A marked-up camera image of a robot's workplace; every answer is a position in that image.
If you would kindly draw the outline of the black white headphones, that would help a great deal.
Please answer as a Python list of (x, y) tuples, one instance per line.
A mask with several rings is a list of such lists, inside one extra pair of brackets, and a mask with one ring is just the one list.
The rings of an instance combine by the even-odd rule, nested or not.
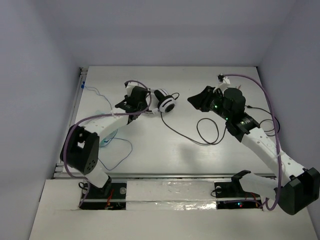
[(178, 92), (170, 94), (164, 88), (150, 89), (151, 95), (148, 101), (151, 101), (149, 109), (145, 114), (157, 115), (158, 113), (169, 113), (175, 106), (180, 94)]

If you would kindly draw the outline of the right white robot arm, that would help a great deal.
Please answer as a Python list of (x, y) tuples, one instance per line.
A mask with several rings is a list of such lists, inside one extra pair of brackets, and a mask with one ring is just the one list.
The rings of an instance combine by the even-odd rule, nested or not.
[(238, 197), (247, 192), (273, 200), (289, 215), (295, 215), (319, 198), (320, 173), (305, 168), (280, 149), (259, 123), (245, 112), (246, 98), (237, 88), (207, 86), (188, 102), (201, 112), (214, 112), (225, 122), (227, 131), (254, 152), (275, 174), (276, 179), (242, 170), (231, 178), (231, 192)]

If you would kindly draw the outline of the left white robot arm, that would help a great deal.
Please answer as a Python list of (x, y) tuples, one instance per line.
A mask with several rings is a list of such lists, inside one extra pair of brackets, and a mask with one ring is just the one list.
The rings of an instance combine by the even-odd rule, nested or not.
[(101, 140), (121, 127), (136, 120), (149, 109), (147, 101), (151, 91), (137, 80), (125, 82), (126, 95), (109, 113), (94, 115), (79, 120), (68, 130), (60, 159), (71, 176), (68, 167), (80, 172), (88, 181), (88, 187), (100, 197), (111, 193), (111, 177), (98, 166)]

